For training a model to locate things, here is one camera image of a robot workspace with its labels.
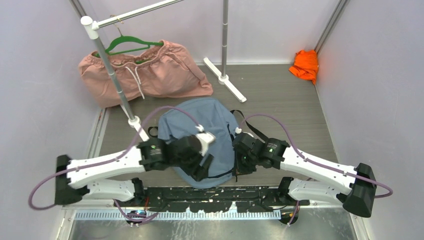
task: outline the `clothes hanger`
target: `clothes hanger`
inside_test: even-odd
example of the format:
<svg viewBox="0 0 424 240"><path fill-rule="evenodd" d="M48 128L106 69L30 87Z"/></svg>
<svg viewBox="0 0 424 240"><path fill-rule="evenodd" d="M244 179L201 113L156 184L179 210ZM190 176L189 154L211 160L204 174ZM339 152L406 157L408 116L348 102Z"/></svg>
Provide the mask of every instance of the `clothes hanger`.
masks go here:
<svg viewBox="0 0 424 240"><path fill-rule="evenodd" d="M124 54L124 53L130 53L130 52L135 52L135 51L140 51L140 50L145 50L145 49L149 49L152 45L153 46L163 46L164 43L163 42L154 42L154 41L144 41L141 40L139 38L136 38L134 36L124 36L120 30L120 28L118 26L116 26L114 24L114 26L118 29L120 36L116 39L114 39L108 48L105 49L105 52L112 56L112 55L117 55L117 54ZM145 47L140 47L140 48L135 48L135 49L130 49L130 50L125 50L125 51L119 51L119 52L111 52L116 46L118 46L119 44L122 43L137 43L137 44L142 44L142 45L147 45ZM149 59L145 59L145 60L140 60L140 61L135 61L136 64L141 64L144 62L149 61Z"/></svg>

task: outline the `clothing rack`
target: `clothing rack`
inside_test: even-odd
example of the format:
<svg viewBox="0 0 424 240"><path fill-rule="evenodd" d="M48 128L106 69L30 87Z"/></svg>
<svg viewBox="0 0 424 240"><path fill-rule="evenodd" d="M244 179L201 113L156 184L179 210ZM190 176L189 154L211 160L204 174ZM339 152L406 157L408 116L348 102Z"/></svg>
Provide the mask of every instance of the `clothing rack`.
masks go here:
<svg viewBox="0 0 424 240"><path fill-rule="evenodd" d="M122 101L121 107L128 117L128 124L134 128L136 131L141 129L141 120L138 116L134 115L131 110L130 104L128 103L128 99L124 94L124 91L121 88L121 85L116 76L115 70L113 69L108 54L105 52L105 46L102 43L102 40L97 33L97 30L100 28L121 22L126 19L133 18L138 15L142 15L178 2L182 2L183 0L164 0L146 7L142 7L133 11L129 11L127 13L123 13L102 21L93 21L93 19L89 16L83 16L81 18L81 24L84 26L89 38L94 41L95 46L97 47L98 55L104 63L104 67L109 74L110 79L116 87L116 91L119 95L120 100ZM222 71L219 71L216 66L214 66L211 61L205 57L203 59L204 63L207 67L218 77L218 81L220 84L225 85L234 96L240 101L245 102L246 98L237 90L237 88L229 81L229 77L226 74L227 68L227 37L228 37L228 1L223 0L223 22L222 22ZM141 129L140 137L143 141L147 141L149 136L146 134L144 129Z"/></svg>

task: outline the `wall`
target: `wall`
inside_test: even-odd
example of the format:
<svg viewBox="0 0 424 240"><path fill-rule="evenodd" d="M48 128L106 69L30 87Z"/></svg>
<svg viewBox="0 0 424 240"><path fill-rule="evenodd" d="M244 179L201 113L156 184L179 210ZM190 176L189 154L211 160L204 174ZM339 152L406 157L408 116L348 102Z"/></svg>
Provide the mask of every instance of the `wall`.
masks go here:
<svg viewBox="0 0 424 240"><path fill-rule="evenodd" d="M60 207L34 211L28 195L56 157L82 158L99 108L77 65L93 48L66 0L0 3L0 239L48 240ZM54 201L54 181L34 203Z"/></svg>
<svg viewBox="0 0 424 240"><path fill-rule="evenodd" d="M421 239L424 2L350 1L319 55L317 90L340 162L372 166L375 239Z"/></svg>
<svg viewBox="0 0 424 240"><path fill-rule="evenodd" d="M123 14L160 0L81 0L94 20ZM315 47L338 0L230 0L229 63L290 63ZM221 62L222 0L185 0L118 24L124 35L169 40L187 47L194 60ZM100 35L106 46L119 36L113 26Z"/></svg>

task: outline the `orange cloth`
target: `orange cloth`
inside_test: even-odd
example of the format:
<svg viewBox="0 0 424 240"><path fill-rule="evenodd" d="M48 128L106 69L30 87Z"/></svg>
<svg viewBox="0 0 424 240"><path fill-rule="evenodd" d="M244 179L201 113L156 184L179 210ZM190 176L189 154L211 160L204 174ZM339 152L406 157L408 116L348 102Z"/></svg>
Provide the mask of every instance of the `orange cloth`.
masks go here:
<svg viewBox="0 0 424 240"><path fill-rule="evenodd" d="M296 57L294 57L294 65L288 70L300 79L311 80L315 85L318 73L317 53L314 50L302 50L296 53Z"/></svg>

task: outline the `metal pole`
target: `metal pole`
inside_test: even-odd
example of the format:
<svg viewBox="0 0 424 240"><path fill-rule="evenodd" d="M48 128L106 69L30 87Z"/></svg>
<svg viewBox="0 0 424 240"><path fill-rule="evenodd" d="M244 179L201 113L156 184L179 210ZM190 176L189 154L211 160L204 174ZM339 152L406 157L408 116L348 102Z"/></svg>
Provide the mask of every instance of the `metal pole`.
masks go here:
<svg viewBox="0 0 424 240"><path fill-rule="evenodd" d="M131 110L127 97L125 96L124 91L121 88L115 70L112 67L111 62L109 61L108 55L105 52L105 46L103 45L102 40L100 40L100 38L98 37L96 39L93 39L93 41L95 43L95 46L97 47L98 55L100 55L104 67L107 70L107 74L109 74L110 79L112 79L112 82L115 85L116 91L118 92L119 98L122 102L123 108L125 109L128 115L129 120L134 121L136 118L134 117L133 111Z"/></svg>
<svg viewBox="0 0 424 240"><path fill-rule="evenodd" d="M129 11L127 13L124 13L124 14L121 14L121 15L118 15L118 16L114 16L114 17L108 18L108 19L103 20L103 21L99 21L97 23L97 26L99 28L103 28L103 27L106 27L106 26L109 26L109 25L112 25L112 24L119 23L119 22L121 22L125 19L130 19L132 17L142 15L142 14L145 14L145 13L148 13L148 12L151 12L151 11L154 11L154 10L157 10L157 9L160 9L160 8L172 5L172 4L176 4L176 3L181 2L181 1L183 1L183 0L161 1L161 2L158 2L158 3L152 4L150 6L145 6L145 7L136 9L134 11Z"/></svg>
<svg viewBox="0 0 424 240"><path fill-rule="evenodd" d="M80 18L87 16L86 10L84 9L83 5L81 5L80 0L69 0L69 2Z"/></svg>
<svg viewBox="0 0 424 240"><path fill-rule="evenodd" d="M221 77L227 75L227 39L228 39L228 0L224 0L223 18L222 18L222 70Z"/></svg>
<svg viewBox="0 0 424 240"><path fill-rule="evenodd" d="M345 9L346 5L349 3L350 0L339 0L337 6L335 7L330 20L327 23L327 26L325 27L324 31L322 32L321 36L319 37L318 43L315 46L315 52L316 54L319 54L321 49L324 46L324 43L327 41L327 38L329 37L330 33L334 29L334 26L336 26L337 21L339 20L340 16L342 15L343 10Z"/></svg>

